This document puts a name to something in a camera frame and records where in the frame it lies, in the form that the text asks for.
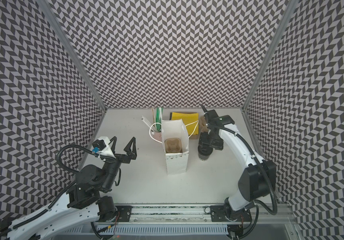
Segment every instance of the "white table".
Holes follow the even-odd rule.
[[[164,109],[163,119],[169,119],[172,111],[198,112],[201,109]],[[240,133],[252,146],[240,109],[216,109],[219,116],[230,115]],[[222,151],[214,150],[207,161],[198,158],[198,139],[189,141],[187,172],[167,175],[162,145],[149,137],[149,128],[141,121],[141,116],[152,120],[150,109],[108,110],[97,137],[117,137],[116,153],[125,153],[124,147],[136,137],[137,159],[130,164],[122,164],[121,182],[113,186],[107,194],[117,204],[215,204],[237,190],[237,182],[242,169],[229,147],[224,144]],[[84,166],[103,166],[103,161],[89,155]],[[261,198],[271,203],[270,196]]]

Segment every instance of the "white paper bag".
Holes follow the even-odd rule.
[[[165,140],[173,137],[180,138],[183,150],[182,153],[166,153]],[[167,161],[167,174],[186,172],[189,153],[189,138],[187,128],[181,119],[161,121],[161,142],[165,152],[165,160]]]

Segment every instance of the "black and white pattern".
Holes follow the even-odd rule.
[[[344,1],[301,0],[248,109],[307,239],[344,239]]]
[[[288,0],[49,0],[107,107],[241,107]]]
[[[0,220],[29,214],[70,182],[55,153],[86,146],[102,113],[36,3],[0,1]],[[74,168],[80,159],[64,156]]]

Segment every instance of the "herringbone pattern backdrop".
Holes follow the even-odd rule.
[[[241,107],[288,0],[49,0],[107,107]]]
[[[344,239],[344,1],[302,0],[248,114],[308,239]]]
[[[86,146],[102,116],[33,0],[0,1],[0,220],[47,204],[71,176],[61,146]],[[78,166],[81,153],[64,160]]]

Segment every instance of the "yellow paper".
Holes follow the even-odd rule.
[[[188,114],[187,113],[172,113],[171,120],[179,120],[179,119],[183,120],[184,125],[187,125],[192,122],[196,122],[198,120],[198,113],[188,113]],[[186,127],[188,136],[192,134],[197,123],[198,122],[188,125]],[[193,135],[197,135],[197,134],[198,134],[198,125]]]

